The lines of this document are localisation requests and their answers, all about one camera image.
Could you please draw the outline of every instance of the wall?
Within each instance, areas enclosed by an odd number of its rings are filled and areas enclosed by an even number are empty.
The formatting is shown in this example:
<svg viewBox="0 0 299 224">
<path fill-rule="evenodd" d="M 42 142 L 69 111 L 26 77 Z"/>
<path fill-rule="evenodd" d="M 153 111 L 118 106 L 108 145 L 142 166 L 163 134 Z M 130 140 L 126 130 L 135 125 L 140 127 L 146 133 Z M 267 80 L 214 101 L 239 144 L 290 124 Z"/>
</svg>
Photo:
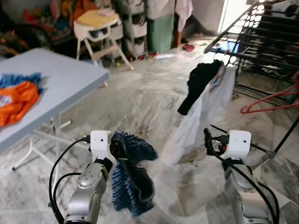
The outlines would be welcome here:
<svg viewBox="0 0 299 224">
<path fill-rule="evenodd" d="M 3 0 L 3 11 L 14 21 L 22 21 L 23 10 L 49 4 L 51 0 Z"/>
<path fill-rule="evenodd" d="M 207 30 L 215 34 L 218 31 L 225 0 L 192 0 L 193 16 Z"/>
</svg>

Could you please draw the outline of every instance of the gray tile floor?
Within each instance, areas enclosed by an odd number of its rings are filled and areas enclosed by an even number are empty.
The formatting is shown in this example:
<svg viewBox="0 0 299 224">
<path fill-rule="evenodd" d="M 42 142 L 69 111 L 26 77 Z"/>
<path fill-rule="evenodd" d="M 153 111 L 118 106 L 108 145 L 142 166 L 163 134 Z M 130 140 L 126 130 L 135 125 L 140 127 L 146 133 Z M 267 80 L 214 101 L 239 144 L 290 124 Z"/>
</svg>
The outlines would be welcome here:
<svg viewBox="0 0 299 224">
<path fill-rule="evenodd" d="M 205 46 L 195 42 L 196 49 L 173 58 L 132 62 L 134 71 L 126 66 L 112 67 L 107 88 L 100 88 L 80 100 L 62 114 L 62 121 L 74 123 L 64 129 L 77 138 L 91 130 L 127 131 L 144 138 L 160 155 L 156 161 L 142 165 L 155 183 L 155 207 L 138 218 L 127 210 L 115 211 L 112 206 L 111 180 L 102 198 L 99 224 L 230 224 L 234 223 L 230 202 L 224 194 L 224 172 L 221 163 L 199 149 L 177 165 L 164 163 L 171 153 L 171 141 L 182 120 L 176 110 L 187 95 L 186 82 L 190 71 L 200 62 L 210 62 L 203 55 Z M 255 85 L 275 84 L 257 79 Z M 253 142 L 273 150 L 293 122 L 289 111 L 260 112 L 243 115 L 240 108 L 254 102 L 242 94 L 234 94 L 229 107 L 219 112 L 214 124 L 225 129 L 242 129 L 252 133 Z M 281 223 L 298 223 L 299 137 L 295 130 L 279 151 L 269 160 L 263 152 L 251 149 L 247 163 L 256 178 L 269 184 L 281 208 Z M 213 134 L 219 132 L 211 129 Z M 55 159 L 55 144 L 35 136 L 36 145 Z M 35 155 L 17 171 L 11 167 L 28 151 L 24 139 L 0 155 L 0 224 L 55 224 L 48 205 L 48 181 L 51 167 Z M 62 173 L 82 171 L 90 155 L 88 151 L 72 150 L 62 161 Z M 65 211 L 75 188 L 76 178 L 61 183 L 58 204 Z"/>
</svg>

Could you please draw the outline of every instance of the clothes hanger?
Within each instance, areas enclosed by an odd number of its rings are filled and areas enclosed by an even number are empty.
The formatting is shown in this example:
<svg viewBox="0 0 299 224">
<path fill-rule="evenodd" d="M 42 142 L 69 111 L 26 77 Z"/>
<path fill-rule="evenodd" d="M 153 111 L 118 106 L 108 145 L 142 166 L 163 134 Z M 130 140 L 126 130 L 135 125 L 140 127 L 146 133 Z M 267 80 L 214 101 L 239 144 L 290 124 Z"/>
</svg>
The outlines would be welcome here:
<svg viewBox="0 0 299 224">
<path fill-rule="evenodd" d="M 293 80 L 294 80 L 294 85 L 286 88 L 284 91 L 269 95 L 267 97 L 264 97 L 262 99 L 259 99 L 258 101 L 250 104 L 249 106 L 244 106 L 241 108 L 241 113 L 246 114 L 246 113 L 255 113 L 255 112 L 263 112 L 263 111 L 273 111 L 273 110 L 278 110 L 278 109 L 286 109 L 286 108 L 291 108 L 291 107 L 298 107 L 299 109 L 299 71 L 297 71 L 295 73 L 295 75 L 293 76 Z M 294 92 L 289 92 L 290 90 L 296 88 L 297 90 Z M 291 105 L 285 105 L 285 106 L 277 106 L 277 107 L 271 107 L 271 108 L 266 108 L 266 109 L 260 109 L 260 110 L 251 110 L 251 108 L 260 103 L 263 102 L 265 100 L 268 100 L 270 98 L 276 97 L 276 96 L 289 96 L 289 95 L 297 95 L 298 96 L 298 102 L 295 104 L 291 104 Z"/>
</svg>

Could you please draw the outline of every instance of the slipper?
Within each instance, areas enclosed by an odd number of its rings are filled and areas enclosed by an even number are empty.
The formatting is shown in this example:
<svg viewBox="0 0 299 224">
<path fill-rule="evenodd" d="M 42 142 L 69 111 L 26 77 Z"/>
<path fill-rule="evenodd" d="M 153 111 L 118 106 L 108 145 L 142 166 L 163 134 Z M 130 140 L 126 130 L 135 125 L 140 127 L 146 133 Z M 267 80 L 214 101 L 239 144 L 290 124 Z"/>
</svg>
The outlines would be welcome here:
<svg viewBox="0 0 299 224">
<path fill-rule="evenodd" d="M 183 46 L 183 49 L 184 49 L 185 51 L 192 52 L 192 51 L 195 49 L 195 47 L 194 47 L 193 45 L 190 45 L 190 44 L 185 44 L 185 45 Z"/>
</svg>

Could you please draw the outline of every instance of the black metal rack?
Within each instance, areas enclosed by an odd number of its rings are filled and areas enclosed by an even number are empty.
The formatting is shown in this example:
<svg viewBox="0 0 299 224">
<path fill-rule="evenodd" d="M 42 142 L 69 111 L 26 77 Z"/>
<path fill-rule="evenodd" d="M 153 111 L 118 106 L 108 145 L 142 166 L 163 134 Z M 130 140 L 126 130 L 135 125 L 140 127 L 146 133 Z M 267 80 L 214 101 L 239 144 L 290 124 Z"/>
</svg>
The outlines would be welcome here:
<svg viewBox="0 0 299 224">
<path fill-rule="evenodd" d="M 261 75 L 277 80 L 277 84 L 278 81 L 293 84 L 292 77 L 299 70 L 299 6 L 292 5 L 284 12 L 272 10 L 273 4 L 282 1 L 256 1 L 206 47 L 205 53 L 229 55 L 228 64 L 237 65 L 237 86 L 264 95 L 271 94 L 252 88 L 251 84 L 240 84 L 238 78 L 242 75 L 241 70 L 252 73 L 253 79 Z M 226 43 L 226 48 L 221 47 L 223 43 Z M 275 153 L 294 130 L 298 120 L 299 117 L 277 145 Z"/>
</svg>

